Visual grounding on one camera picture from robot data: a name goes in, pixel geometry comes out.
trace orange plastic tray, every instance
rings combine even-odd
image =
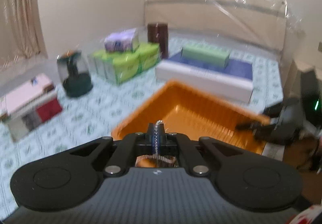
[[[250,131],[235,131],[241,122],[269,118],[256,115],[218,97],[170,81],[122,121],[113,131],[115,140],[133,132],[145,132],[148,123],[164,122],[166,132],[186,134],[191,140],[209,136],[239,148],[261,154],[265,142],[257,141]]]

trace beige curtain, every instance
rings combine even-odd
[[[0,0],[0,70],[40,53],[31,1]]]

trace dark brown cylinder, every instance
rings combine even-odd
[[[166,23],[149,23],[148,24],[148,42],[159,43],[161,58],[167,59],[168,53],[168,24]]]

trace patterned tablecloth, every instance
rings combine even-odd
[[[169,40],[169,53],[179,52],[184,44],[206,44],[184,38]],[[276,61],[256,57],[234,49],[230,57],[252,63],[254,91],[249,104],[238,105],[261,112],[283,99],[283,91]],[[94,88],[77,99],[66,97],[61,85],[57,86],[58,100],[63,112],[43,124],[18,143],[12,142],[8,129],[0,125],[0,220],[17,207],[10,191],[10,178],[22,165],[81,145],[111,133],[111,130],[142,102],[160,89],[163,81],[156,80],[155,69],[115,86],[92,76]]]

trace green led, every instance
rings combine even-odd
[[[317,101],[317,103],[315,104],[315,110],[317,110],[318,109],[318,104],[319,104],[319,101]]]

